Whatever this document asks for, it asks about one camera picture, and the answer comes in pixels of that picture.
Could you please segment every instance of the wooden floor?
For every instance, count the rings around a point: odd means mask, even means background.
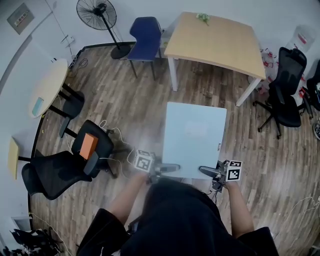
[[[317,199],[320,196],[320,144],[315,139],[308,115],[303,115],[300,128],[282,126],[282,138],[277,140],[273,120],[263,132],[257,132],[268,114],[259,106],[253,107],[252,102],[256,99],[264,101],[266,96],[254,92],[240,107],[235,105],[248,86],[246,75],[179,60],[179,88],[178,92],[173,92],[166,59],[162,64],[159,59],[156,61],[156,81],[153,81],[148,63],[134,63],[136,79],[127,60],[110,58],[111,49],[90,48],[79,57],[79,61],[87,58],[88,66],[68,81],[74,89],[84,93],[85,104],[69,127],[77,132],[87,119],[98,125],[106,120],[106,127],[118,127],[123,139],[132,146],[161,156],[167,102],[226,108],[220,160],[243,161],[241,191],[255,227],[269,226],[281,256],[306,255],[319,234],[318,209],[306,211],[312,207],[310,200],[292,208],[305,197]],[[59,107],[59,100],[54,104]],[[60,139],[58,136],[59,116],[51,112],[44,118],[37,149],[46,156],[69,150],[66,137]],[[112,134],[111,139],[121,146],[118,134]],[[126,155],[118,159],[123,161],[124,174],[132,175],[132,167],[125,161]],[[110,161],[110,164],[119,171],[117,162]],[[92,182],[78,182],[56,200],[49,201],[42,194],[33,195],[31,211],[58,230],[75,255],[76,244],[80,244],[97,210],[107,208],[126,182],[122,175],[112,179],[109,173],[100,172]],[[199,180],[194,180],[193,184],[204,192],[208,192],[210,186]],[[147,186],[141,190],[128,222],[141,213],[147,190]],[[217,205],[222,221],[230,231],[229,198],[225,190],[218,194]],[[38,220],[34,225],[45,227]]]

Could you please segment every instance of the light blue board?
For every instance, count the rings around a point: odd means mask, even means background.
[[[34,107],[32,109],[32,114],[36,117],[38,115],[39,109],[41,108],[42,104],[44,103],[44,100],[40,97],[36,100]]]
[[[198,169],[217,166],[226,116],[225,108],[168,102],[162,162],[181,169],[165,175],[212,179]]]

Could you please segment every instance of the wall sign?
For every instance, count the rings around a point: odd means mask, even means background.
[[[25,3],[21,4],[7,19],[11,27],[20,35],[34,19]]]

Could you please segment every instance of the wooden table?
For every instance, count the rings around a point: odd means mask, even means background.
[[[48,72],[35,86],[29,103],[29,115],[32,118],[42,116],[48,109],[56,112],[63,117],[75,118],[80,112],[85,102],[85,97],[82,92],[72,90],[65,79],[68,74],[68,62],[66,59],[55,61]],[[61,89],[65,89],[70,95],[66,95]],[[62,109],[52,106],[57,95],[63,97],[66,101]],[[43,100],[36,115],[33,114],[33,109],[37,100]]]
[[[164,54],[168,57],[172,89],[178,90],[174,59],[207,63],[255,79],[236,102],[240,106],[260,80],[266,79],[253,28],[230,19],[210,16],[208,25],[196,13],[183,12]]]
[[[211,180],[199,167],[217,166],[226,116],[225,108],[168,102],[162,162],[180,165],[180,170],[163,175]]]
[[[15,180],[17,179],[18,160],[30,162],[31,159],[29,157],[19,156],[19,146],[16,143],[15,139],[11,137],[7,166],[13,176],[13,179]]]

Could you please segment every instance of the green object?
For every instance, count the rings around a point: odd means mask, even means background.
[[[205,13],[198,13],[196,15],[196,18],[199,19],[200,21],[204,22],[205,24],[208,24],[208,21],[210,20],[210,16],[208,14],[205,14]]]

